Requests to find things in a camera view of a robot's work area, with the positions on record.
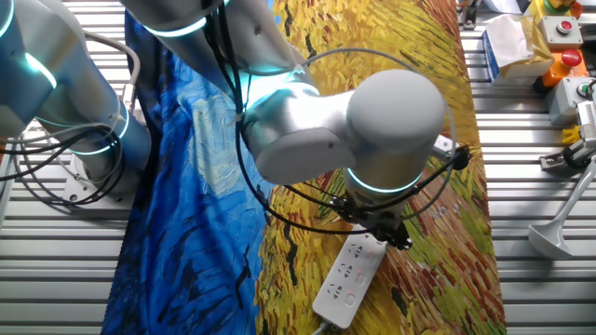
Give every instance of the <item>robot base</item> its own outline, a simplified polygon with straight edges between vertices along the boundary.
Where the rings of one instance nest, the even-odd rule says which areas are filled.
[[[85,178],[87,177],[87,174],[83,169],[83,162],[75,155],[73,155],[70,169]],[[92,195],[95,191],[97,191],[97,186],[95,184],[80,180],[69,174],[66,180],[66,186],[64,187],[64,198],[66,200],[77,201]],[[134,201],[135,196],[136,190],[126,194],[108,194],[97,202],[83,205],[79,208],[71,208],[71,210],[130,210],[132,208],[132,202]]]

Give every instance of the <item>van gogh painting print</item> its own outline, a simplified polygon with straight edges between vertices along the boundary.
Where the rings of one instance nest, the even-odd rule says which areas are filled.
[[[408,61],[440,89],[453,109],[459,142],[475,154],[440,200],[406,223],[413,248],[388,251],[351,327],[339,333],[505,334],[454,2],[274,0],[270,6],[281,32],[306,58],[337,47],[369,47]],[[237,165],[229,98],[131,16],[126,35],[142,59],[138,93],[154,150],[130,216],[103,333],[312,334],[320,319],[311,305],[344,238],[307,233],[265,215]],[[373,55],[337,54],[310,70],[321,93],[332,94],[394,67]],[[242,150],[252,182],[278,212],[305,225],[350,229],[329,210],[263,181]],[[425,174],[438,164],[430,161]],[[344,190],[341,171],[313,182],[332,194]],[[431,183],[406,211],[423,206],[441,182]]]

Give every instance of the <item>white box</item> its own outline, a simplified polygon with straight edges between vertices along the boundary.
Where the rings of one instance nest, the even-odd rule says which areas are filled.
[[[489,80],[496,86],[530,87],[554,62],[516,64],[534,56],[517,16],[502,15],[489,23],[482,34],[482,43]],[[507,69],[507,74],[503,74],[503,69]]]

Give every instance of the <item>blue painted fabric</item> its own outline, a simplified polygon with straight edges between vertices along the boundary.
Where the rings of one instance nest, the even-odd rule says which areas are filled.
[[[130,214],[102,334],[254,334],[266,216],[243,180],[230,99],[129,14],[152,154]],[[242,148],[253,183],[269,196]]]

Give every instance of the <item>power socket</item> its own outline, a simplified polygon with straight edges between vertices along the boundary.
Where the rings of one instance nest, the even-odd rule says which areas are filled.
[[[385,253],[386,242],[371,234],[350,235],[313,302],[315,313],[338,328],[348,328]]]

